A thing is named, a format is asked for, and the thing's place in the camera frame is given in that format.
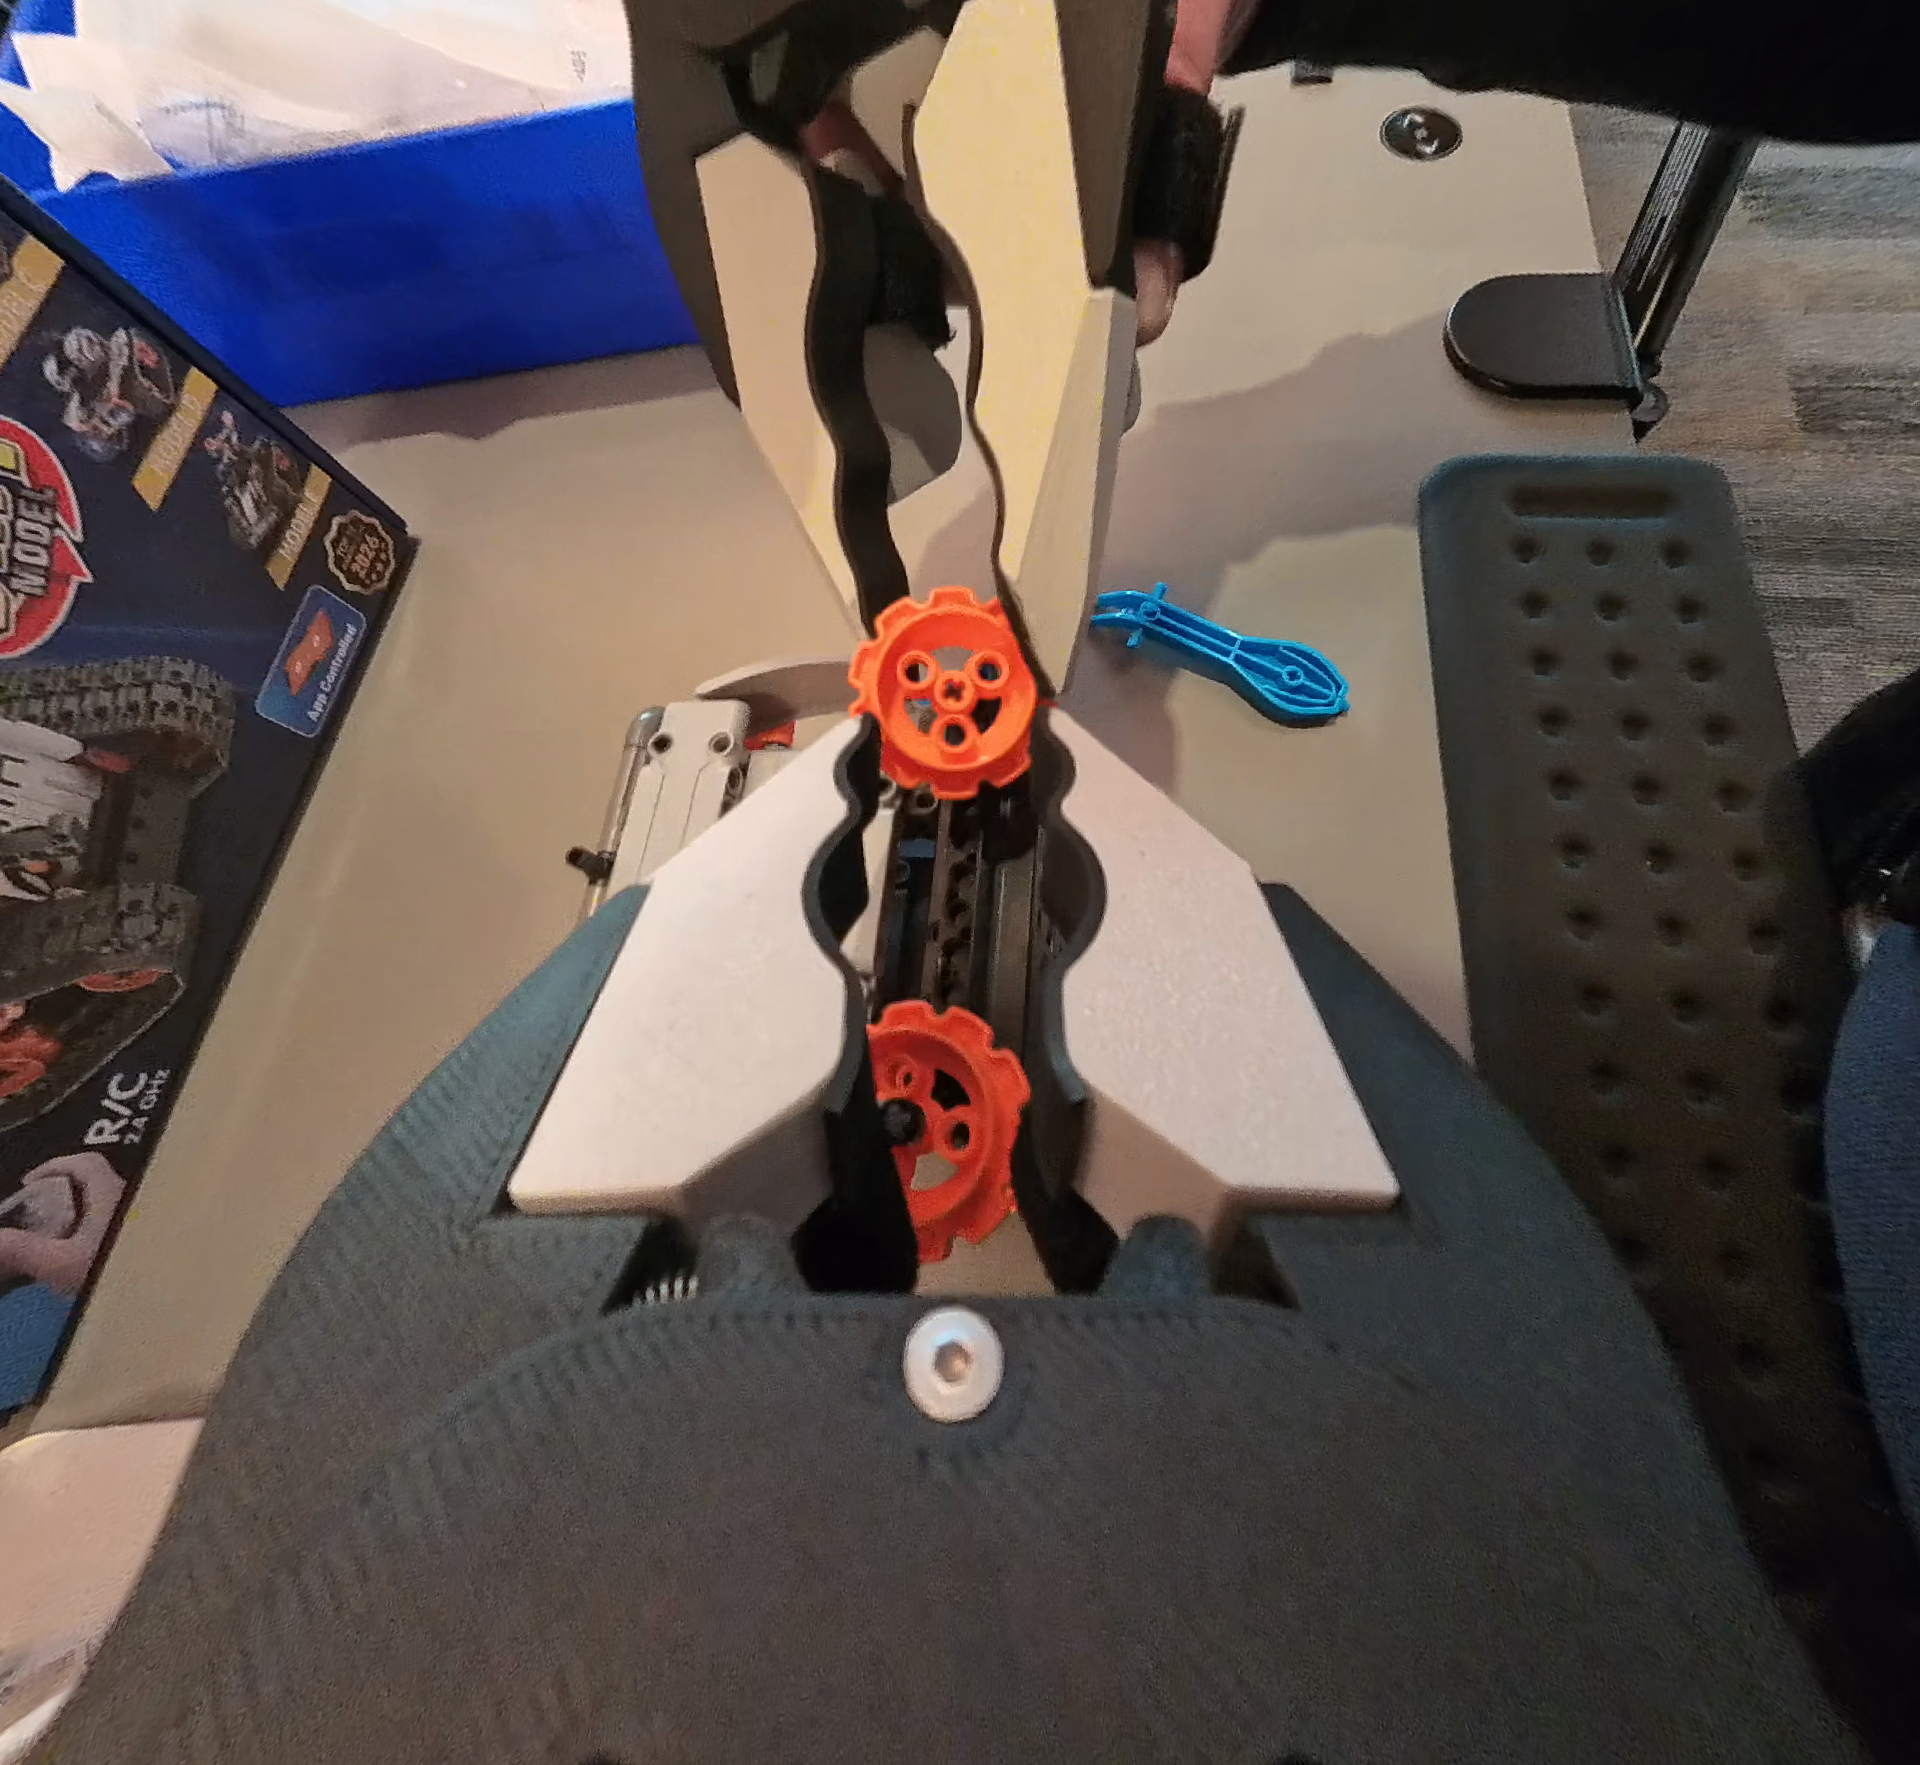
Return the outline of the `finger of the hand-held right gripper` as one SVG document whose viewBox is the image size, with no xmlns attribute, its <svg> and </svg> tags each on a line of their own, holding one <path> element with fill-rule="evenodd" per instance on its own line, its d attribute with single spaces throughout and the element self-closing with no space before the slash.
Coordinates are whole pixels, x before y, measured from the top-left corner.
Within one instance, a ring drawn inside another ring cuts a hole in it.
<svg viewBox="0 0 1920 1765">
<path fill-rule="evenodd" d="M 910 591 L 868 385 L 876 196 L 758 135 L 697 163 L 736 399 L 852 622 Z"/>
<path fill-rule="evenodd" d="M 967 423 L 998 495 L 998 596 L 1063 696 L 1097 596 L 1138 311 L 1088 271 L 1060 2 L 967 0 L 905 150 L 975 320 Z"/>
</svg>

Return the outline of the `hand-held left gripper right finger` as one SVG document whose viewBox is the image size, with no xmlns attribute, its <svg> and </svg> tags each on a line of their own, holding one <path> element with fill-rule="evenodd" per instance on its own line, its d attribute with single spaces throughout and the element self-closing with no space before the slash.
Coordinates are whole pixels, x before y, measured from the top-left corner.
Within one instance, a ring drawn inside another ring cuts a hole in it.
<svg viewBox="0 0 1920 1765">
<path fill-rule="evenodd" d="M 1100 1220 L 1390 1210 L 1396 1173 L 1252 866 L 1056 709 L 1032 802 L 1044 1195 Z"/>
</svg>

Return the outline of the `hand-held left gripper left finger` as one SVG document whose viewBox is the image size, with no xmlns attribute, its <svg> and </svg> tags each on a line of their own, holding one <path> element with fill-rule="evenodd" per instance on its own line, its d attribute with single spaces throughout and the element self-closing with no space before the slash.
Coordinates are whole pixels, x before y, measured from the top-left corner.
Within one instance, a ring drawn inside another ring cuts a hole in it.
<svg viewBox="0 0 1920 1765">
<path fill-rule="evenodd" d="M 510 1177 L 519 1213 L 807 1220 L 832 1195 L 829 1112 L 868 1047 L 840 937 L 864 907 L 861 720 L 612 894 L 633 912 Z"/>
</svg>

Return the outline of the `building block robot chassis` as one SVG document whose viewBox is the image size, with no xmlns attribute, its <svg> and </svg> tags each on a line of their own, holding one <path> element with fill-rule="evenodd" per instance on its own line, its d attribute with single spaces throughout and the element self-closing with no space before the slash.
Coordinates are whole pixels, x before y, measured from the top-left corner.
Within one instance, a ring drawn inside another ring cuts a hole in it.
<svg viewBox="0 0 1920 1765">
<path fill-rule="evenodd" d="M 686 699 L 643 709 L 630 726 L 602 832 L 566 857 L 588 878 L 582 919 L 600 912 L 612 894 L 646 885 L 662 866 L 778 777 L 801 745 L 843 723 L 849 699 L 843 658 L 801 656 L 721 674 Z M 876 997 L 876 957 L 896 801 L 899 792 L 882 785 L 861 838 L 868 904 L 843 943 L 871 1022 L 888 1007 Z M 1028 1046 L 1032 971 L 1044 962 L 1047 945 L 1038 904 L 1025 1028 L 1019 1035 L 995 1035 L 1016 1053 Z"/>
</svg>

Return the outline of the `light blue plastic tool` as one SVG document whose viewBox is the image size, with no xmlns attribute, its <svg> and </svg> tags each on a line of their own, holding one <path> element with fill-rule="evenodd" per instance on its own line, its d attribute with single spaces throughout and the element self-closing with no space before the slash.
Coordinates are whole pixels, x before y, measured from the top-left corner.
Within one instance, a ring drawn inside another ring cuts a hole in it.
<svg viewBox="0 0 1920 1765">
<path fill-rule="evenodd" d="M 1249 636 L 1152 591 L 1100 593 L 1088 630 L 1113 633 L 1129 653 L 1152 649 L 1214 680 L 1275 723 L 1331 723 L 1352 711 L 1352 684 L 1308 644 Z"/>
</svg>

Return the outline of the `blue plastic bin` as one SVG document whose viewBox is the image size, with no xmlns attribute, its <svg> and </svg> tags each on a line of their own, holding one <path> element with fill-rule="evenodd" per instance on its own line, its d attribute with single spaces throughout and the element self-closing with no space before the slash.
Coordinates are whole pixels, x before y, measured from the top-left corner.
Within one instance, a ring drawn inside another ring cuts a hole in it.
<svg viewBox="0 0 1920 1765">
<path fill-rule="evenodd" d="M 74 0 L 18 0 L 72 32 Z M 202 348 L 282 408 L 697 342 L 612 103 L 60 191 L 4 116 L 18 185 Z"/>
</svg>

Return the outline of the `dark perforated mat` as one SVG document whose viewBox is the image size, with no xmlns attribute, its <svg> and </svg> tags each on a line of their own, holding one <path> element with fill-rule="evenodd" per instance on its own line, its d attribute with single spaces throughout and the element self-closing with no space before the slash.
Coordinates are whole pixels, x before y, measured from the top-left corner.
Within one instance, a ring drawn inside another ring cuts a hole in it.
<svg viewBox="0 0 1920 1765">
<path fill-rule="evenodd" d="M 1852 988 L 1733 488 L 1482 456 L 1420 495 L 1473 1053 L 1606 1229 L 1795 1629 L 1917 1759 L 1917 1549 L 1840 1292 Z"/>
</svg>

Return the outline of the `white paper sheets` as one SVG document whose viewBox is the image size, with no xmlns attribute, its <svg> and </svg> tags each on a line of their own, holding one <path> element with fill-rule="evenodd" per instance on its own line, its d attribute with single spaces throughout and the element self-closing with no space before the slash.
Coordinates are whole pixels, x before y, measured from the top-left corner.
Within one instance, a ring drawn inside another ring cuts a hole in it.
<svg viewBox="0 0 1920 1765">
<path fill-rule="evenodd" d="M 74 0 L 12 48 L 4 112 L 60 191 L 633 94 L 621 0 Z"/>
</svg>

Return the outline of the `blue robot kit box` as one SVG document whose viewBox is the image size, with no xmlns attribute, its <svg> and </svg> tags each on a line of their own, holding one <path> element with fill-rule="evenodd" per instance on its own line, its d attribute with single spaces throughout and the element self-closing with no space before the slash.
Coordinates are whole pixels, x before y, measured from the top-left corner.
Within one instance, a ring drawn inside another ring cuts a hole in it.
<svg viewBox="0 0 1920 1765">
<path fill-rule="evenodd" d="M 4 184 L 4 1418 L 49 1396 L 416 559 Z"/>
</svg>

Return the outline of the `person's leg in jeans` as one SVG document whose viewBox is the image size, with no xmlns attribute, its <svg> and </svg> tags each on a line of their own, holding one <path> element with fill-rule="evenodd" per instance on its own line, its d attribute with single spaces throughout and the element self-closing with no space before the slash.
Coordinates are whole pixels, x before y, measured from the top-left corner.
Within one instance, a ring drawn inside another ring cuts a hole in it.
<svg viewBox="0 0 1920 1765">
<path fill-rule="evenodd" d="M 1840 1018 L 1827 1177 L 1867 1412 L 1917 1521 L 1917 931 L 1905 922 L 1877 937 Z"/>
</svg>

